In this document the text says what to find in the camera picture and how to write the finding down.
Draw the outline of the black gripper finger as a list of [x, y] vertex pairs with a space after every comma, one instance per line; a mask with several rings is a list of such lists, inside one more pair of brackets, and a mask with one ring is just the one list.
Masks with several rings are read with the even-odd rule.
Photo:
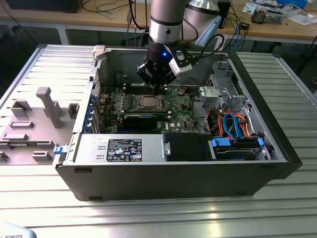
[[152, 88], [153, 94], [157, 95], [159, 93], [159, 78], [151, 71], [152, 69], [154, 69], [153, 63], [146, 60], [143, 64], [137, 66], [137, 74]]
[[176, 76], [170, 68], [159, 68], [157, 74], [157, 89], [159, 90], [165, 87], [165, 85], [168, 85], [175, 79]]

